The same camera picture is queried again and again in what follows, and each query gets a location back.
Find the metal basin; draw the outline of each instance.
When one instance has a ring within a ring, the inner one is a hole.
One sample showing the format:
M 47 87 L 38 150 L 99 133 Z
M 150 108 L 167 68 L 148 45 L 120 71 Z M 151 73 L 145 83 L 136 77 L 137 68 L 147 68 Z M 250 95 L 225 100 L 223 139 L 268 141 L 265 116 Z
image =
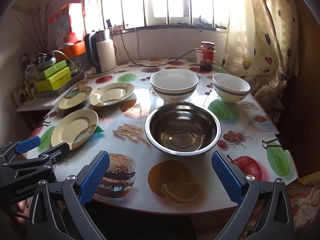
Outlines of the metal basin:
M 154 147 L 180 156 L 205 153 L 221 136 L 218 118 L 190 103 L 173 103 L 154 110 L 146 120 L 145 131 Z

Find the window sill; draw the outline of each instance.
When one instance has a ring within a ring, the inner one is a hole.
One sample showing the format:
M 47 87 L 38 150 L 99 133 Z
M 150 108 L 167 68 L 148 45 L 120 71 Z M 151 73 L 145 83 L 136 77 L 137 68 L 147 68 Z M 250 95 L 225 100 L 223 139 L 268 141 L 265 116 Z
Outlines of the window sill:
M 114 26 L 113 35 L 118 35 L 120 33 L 131 33 L 135 31 L 144 31 L 144 30 L 158 30 L 158 29 L 190 29 L 190 30 L 203 30 L 203 31 L 213 31 L 220 33 L 227 33 L 227 30 L 206 26 L 198 26 L 198 25 L 187 25 L 187 24 L 176 24 L 176 25 L 151 25 L 151 26 L 143 26 L 137 28 L 130 28 L 125 30 L 119 30 L 120 26 Z

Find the dining table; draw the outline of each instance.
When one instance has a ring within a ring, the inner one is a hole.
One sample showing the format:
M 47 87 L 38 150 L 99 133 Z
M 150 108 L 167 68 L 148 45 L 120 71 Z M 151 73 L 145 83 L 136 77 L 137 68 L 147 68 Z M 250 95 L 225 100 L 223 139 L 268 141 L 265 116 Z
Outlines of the dining table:
M 198 76 L 196 90 L 185 101 L 212 111 L 219 119 L 220 143 L 210 151 L 195 156 L 175 156 L 158 150 L 148 141 L 144 130 L 146 118 L 164 105 L 164 101 L 152 90 L 150 77 L 165 69 L 188 70 Z M 228 72 L 217 63 L 214 63 L 212 71 L 203 71 L 195 58 L 169 58 L 139 60 L 135 64 L 126 62 L 118 64 L 112 73 L 104 76 L 87 76 L 66 94 L 84 86 L 92 87 L 94 93 L 116 82 L 129 82 L 135 86 L 135 90 L 127 99 L 103 107 L 91 105 L 90 98 L 79 106 L 65 110 L 59 109 L 57 103 L 45 117 L 46 125 L 36 128 L 30 136 L 39 136 L 41 145 L 24 155 L 28 159 L 36 158 L 40 153 L 51 149 L 52 133 L 63 118 L 74 111 L 92 109 L 99 117 L 94 133 L 85 143 L 56 163 L 54 172 L 58 181 L 64 181 L 71 174 L 77 175 L 101 150 L 113 157 L 130 159 L 130 172 L 134 177 L 130 191 L 117 197 L 95 193 L 93 199 L 99 202 L 138 212 L 173 215 L 199 214 L 237 206 L 228 197 L 212 168 L 211 158 L 215 151 L 228 156 L 242 171 L 252 171 L 258 180 L 273 182 L 282 178 L 286 185 L 295 181 L 298 173 L 294 161 L 288 150 L 276 146 L 280 145 L 275 136 L 279 131 L 271 118 L 250 93 L 240 102 L 223 103 L 212 84 L 212 76 L 217 73 Z M 123 131 L 121 127 L 136 129 L 141 136 L 137 140 L 119 136 L 115 131 Z M 237 139 L 232 141 L 231 134 L 237 135 Z M 261 144 L 261 141 L 273 139 L 276 140 L 268 143 L 268 147 Z M 186 180 L 182 181 L 175 178 L 171 181 L 170 174 L 176 174 L 180 169 L 188 178 L 184 177 Z M 182 188 L 186 183 L 193 185 L 191 191 L 196 190 L 196 193 L 188 192 L 186 187 L 183 192 L 176 193 L 182 199 L 177 201 L 179 198 L 174 197 L 175 192 L 164 192 L 163 185 L 169 187 L 170 183 L 181 183 Z M 190 198 L 183 198 L 183 195 L 188 194 L 191 194 Z

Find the plate rim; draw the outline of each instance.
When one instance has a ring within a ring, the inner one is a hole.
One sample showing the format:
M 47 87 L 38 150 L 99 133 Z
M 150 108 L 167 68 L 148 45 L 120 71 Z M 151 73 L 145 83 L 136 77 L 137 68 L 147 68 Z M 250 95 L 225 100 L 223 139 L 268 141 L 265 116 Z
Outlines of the plate rim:
M 58 105 L 59 109 L 61 109 L 61 110 L 67 110 L 67 109 L 73 108 L 73 107 L 75 107 L 75 106 L 83 103 L 84 101 L 86 101 L 86 100 L 91 96 L 91 94 L 92 94 L 92 92 L 93 92 L 93 88 L 92 88 L 91 86 L 84 86 L 84 87 L 75 88 L 75 89 L 73 89 L 73 90 L 71 90 L 71 91 L 68 91 L 67 93 L 72 92 L 72 91 L 74 91 L 74 90 L 76 90 L 76 89 L 79 89 L 79 91 L 80 91 L 80 89 L 82 89 L 82 88 L 91 88 L 91 92 L 89 93 L 89 95 L 87 95 L 87 96 L 86 96 L 81 102 L 79 102 L 78 104 L 73 105 L 73 106 L 70 106 L 70 107 L 67 107 L 67 108 L 61 108 L 61 106 L 60 106 L 61 102 L 65 99 L 65 98 L 63 97 L 63 98 L 60 100 L 60 102 L 59 102 L 59 105 Z
M 94 106 L 94 107 L 106 107 L 106 106 L 97 106 L 97 105 L 94 105 L 94 104 L 92 103 L 92 98 L 94 97 L 95 93 L 96 93 L 98 90 L 101 90 L 101 89 L 103 89 L 103 88 L 106 88 L 106 87 L 108 87 L 108 86 L 112 86 L 112 85 L 115 85 L 115 84 L 120 84 L 120 83 L 122 83 L 122 84 L 123 84 L 123 83 L 124 83 L 124 84 L 130 84 L 130 85 L 133 87 L 132 93 L 128 94 L 127 97 L 121 99 L 120 101 L 116 101 L 116 102 L 111 103 L 111 104 L 106 105 L 106 106 L 112 106 L 112 105 L 118 104 L 118 103 L 126 100 L 127 98 L 129 98 L 129 97 L 134 93 L 134 91 L 135 91 L 135 89 L 136 89 L 135 85 L 132 84 L 132 83 L 130 83 L 130 82 L 115 82 L 115 83 L 111 83 L 111 84 L 105 85 L 104 87 L 99 88 L 99 89 L 97 89 L 94 93 L 92 93 L 92 94 L 90 95 L 90 104 L 91 104 L 92 106 Z
M 67 118 L 67 117 L 70 118 L 70 116 L 71 116 L 72 114 L 74 114 L 74 113 L 76 113 L 76 112 L 79 112 L 79 111 L 91 112 L 92 115 L 95 115 L 97 121 L 96 121 L 96 124 L 94 124 L 94 125 L 95 125 L 95 128 L 94 128 L 94 129 L 97 128 L 98 122 L 99 122 L 99 116 L 98 116 L 98 114 L 97 114 L 96 111 L 94 111 L 94 110 L 92 110 L 92 109 L 80 109 L 80 110 L 74 111 L 74 112 L 72 112 L 71 114 L 68 114 L 67 116 L 65 116 L 63 119 L 61 119 L 61 120 L 57 123 L 57 125 L 56 125 L 56 127 L 54 128 L 53 133 L 52 133 L 52 135 L 51 135 L 51 140 L 50 140 L 50 141 L 51 141 L 51 146 L 52 146 L 52 147 L 54 147 L 54 146 L 53 146 L 53 142 L 52 142 L 52 139 L 54 138 L 53 135 L 54 135 L 54 132 L 57 130 L 58 125 L 59 125 L 65 118 Z M 66 143 L 69 145 L 70 151 L 72 151 L 72 150 L 78 148 L 79 146 L 83 145 L 92 135 L 93 135 L 93 133 L 92 133 L 90 136 L 88 136 L 88 137 L 83 141 L 83 143 L 79 144 L 78 146 L 76 146 L 76 147 L 74 147 L 74 148 L 73 148 L 72 145 L 70 145 L 69 143 L 67 143 L 67 142 L 66 142 Z

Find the patterned fabric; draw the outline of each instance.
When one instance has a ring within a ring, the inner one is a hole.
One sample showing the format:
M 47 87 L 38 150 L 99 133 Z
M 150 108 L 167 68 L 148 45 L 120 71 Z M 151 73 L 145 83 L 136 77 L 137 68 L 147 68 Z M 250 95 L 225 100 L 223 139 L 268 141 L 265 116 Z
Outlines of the patterned fabric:
M 298 55 L 295 2 L 228 1 L 228 37 L 222 65 L 251 85 L 251 93 L 266 110 L 282 109 L 281 94 Z
M 308 228 L 320 209 L 320 172 L 299 179 L 287 187 L 292 208 L 294 238 L 298 239 Z M 249 223 L 240 239 L 246 239 L 259 216 L 263 201 L 258 201 Z

